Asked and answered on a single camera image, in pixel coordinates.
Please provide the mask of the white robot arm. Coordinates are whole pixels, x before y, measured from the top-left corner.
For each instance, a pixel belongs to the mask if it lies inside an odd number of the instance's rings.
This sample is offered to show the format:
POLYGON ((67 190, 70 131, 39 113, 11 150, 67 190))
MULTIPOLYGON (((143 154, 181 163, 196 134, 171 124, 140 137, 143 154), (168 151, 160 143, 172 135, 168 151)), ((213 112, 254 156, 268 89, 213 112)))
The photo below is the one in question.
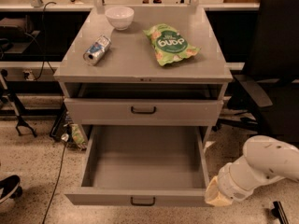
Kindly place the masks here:
POLYGON ((243 146, 243 154, 220 168, 206 188, 205 202, 228 206, 246 200, 258 187, 284 178, 299 181, 299 149, 275 138, 256 135, 243 146))

